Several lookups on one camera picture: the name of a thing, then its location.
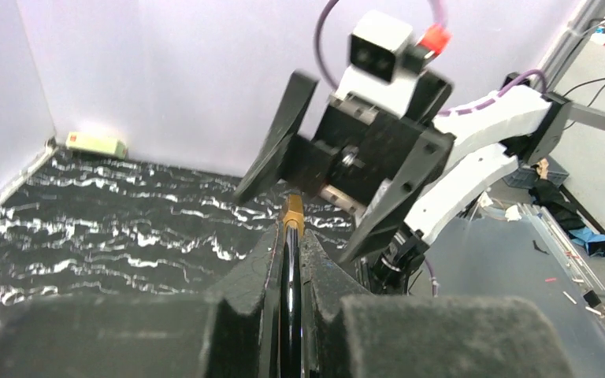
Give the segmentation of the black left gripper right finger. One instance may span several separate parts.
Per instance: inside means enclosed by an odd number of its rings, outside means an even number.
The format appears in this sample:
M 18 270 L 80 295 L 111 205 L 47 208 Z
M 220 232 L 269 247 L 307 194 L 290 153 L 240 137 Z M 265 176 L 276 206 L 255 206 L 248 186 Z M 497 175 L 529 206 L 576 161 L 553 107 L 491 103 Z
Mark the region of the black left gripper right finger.
M 531 302 L 372 295 L 301 242 L 304 361 L 320 377 L 571 377 L 550 321 Z

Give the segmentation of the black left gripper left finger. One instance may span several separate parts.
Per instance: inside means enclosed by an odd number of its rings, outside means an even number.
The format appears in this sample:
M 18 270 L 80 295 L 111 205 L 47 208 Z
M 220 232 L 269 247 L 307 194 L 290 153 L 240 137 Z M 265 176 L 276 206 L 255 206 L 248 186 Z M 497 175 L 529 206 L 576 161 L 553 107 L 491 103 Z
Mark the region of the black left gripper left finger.
M 0 377 L 273 377 L 284 230 L 199 293 L 21 303 L 0 330 Z

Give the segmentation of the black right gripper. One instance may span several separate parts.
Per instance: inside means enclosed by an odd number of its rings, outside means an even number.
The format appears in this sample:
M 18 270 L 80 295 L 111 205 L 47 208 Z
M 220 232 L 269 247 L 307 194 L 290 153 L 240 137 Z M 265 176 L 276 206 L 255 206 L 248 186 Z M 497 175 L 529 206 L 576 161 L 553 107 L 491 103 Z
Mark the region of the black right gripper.
M 331 94 L 314 137 L 306 139 L 297 134 L 316 86 L 305 72 L 290 75 L 234 201 L 249 202 L 282 178 L 308 195 L 332 186 L 365 206 L 384 180 L 393 179 L 339 257 L 348 263 L 386 250 L 424 186 L 446 165 L 455 137 L 424 130 L 432 127 L 453 86 L 437 72 L 425 72 L 402 116 L 355 94 Z

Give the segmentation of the large brass padlock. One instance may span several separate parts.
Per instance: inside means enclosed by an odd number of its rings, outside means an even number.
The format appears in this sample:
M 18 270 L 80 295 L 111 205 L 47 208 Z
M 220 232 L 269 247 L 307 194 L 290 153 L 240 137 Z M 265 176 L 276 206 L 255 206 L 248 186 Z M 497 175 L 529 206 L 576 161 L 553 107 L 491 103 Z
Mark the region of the large brass padlock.
M 302 281 L 300 239 L 304 236 L 303 201 L 289 195 L 283 208 L 284 231 L 279 311 L 279 376 L 302 375 Z

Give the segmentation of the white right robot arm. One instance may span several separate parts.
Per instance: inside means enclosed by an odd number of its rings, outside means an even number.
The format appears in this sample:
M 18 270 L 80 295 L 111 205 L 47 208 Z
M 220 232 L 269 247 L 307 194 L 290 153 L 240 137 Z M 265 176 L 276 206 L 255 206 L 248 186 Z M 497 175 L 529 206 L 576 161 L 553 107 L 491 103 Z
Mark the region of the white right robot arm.
M 406 290 L 447 223 L 522 163 L 559 143 L 571 102 L 513 77 L 465 108 L 431 70 L 391 83 L 348 67 L 311 139 L 299 134 L 317 83 L 293 72 L 258 156 L 235 191 L 250 201 L 283 180 L 353 215 L 342 259 L 374 294 Z

